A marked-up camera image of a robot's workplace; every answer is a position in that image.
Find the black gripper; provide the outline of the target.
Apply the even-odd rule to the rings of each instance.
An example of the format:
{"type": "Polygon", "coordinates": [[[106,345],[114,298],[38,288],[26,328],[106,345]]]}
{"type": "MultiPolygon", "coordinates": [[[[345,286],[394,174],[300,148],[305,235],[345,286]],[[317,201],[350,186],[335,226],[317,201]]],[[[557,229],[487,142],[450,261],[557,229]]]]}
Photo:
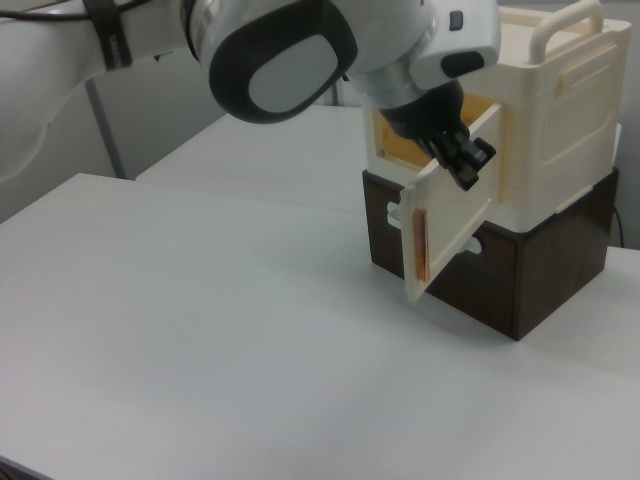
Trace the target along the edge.
{"type": "Polygon", "coordinates": [[[452,80],[404,106],[382,109],[381,114],[397,135],[426,144],[457,186],[469,191],[496,149],[480,137],[470,138],[461,119],[463,101],[462,86],[452,80]]]}

